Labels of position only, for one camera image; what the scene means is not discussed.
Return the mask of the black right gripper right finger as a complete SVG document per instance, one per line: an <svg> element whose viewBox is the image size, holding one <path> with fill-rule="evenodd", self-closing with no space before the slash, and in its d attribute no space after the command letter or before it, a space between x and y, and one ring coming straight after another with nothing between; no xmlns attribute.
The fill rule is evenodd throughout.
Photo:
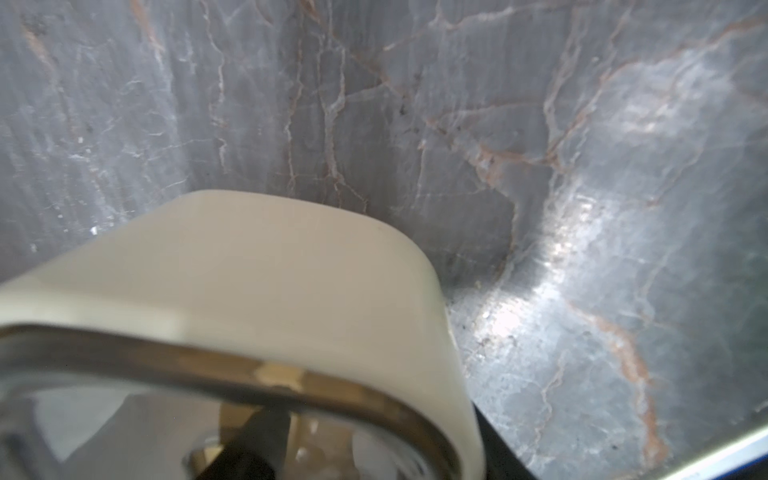
<svg viewBox="0 0 768 480"><path fill-rule="evenodd" d="M486 480L536 480L533 473L514 454L504 439L474 404L486 463Z"/></svg>

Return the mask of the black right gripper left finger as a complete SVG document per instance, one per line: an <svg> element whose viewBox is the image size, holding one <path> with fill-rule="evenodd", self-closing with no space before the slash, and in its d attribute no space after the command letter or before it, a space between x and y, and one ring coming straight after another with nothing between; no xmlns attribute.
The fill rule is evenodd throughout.
<svg viewBox="0 0 768 480"><path fill-rule="evenodd" d="M264 408L252 414L199 480L278 479L286 459L290 413Z"/></svg>

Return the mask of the cream box dark lid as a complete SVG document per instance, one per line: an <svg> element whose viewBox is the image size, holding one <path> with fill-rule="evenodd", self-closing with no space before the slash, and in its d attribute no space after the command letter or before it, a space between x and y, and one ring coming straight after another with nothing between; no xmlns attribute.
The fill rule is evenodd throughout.
<svg viewBox="0 0 768 480"><path fill-rule="evenodd" d="M481 479L436 272L378 220L185 194L1 286L5 479L195 479L290 413L278 479Z"/></svg>

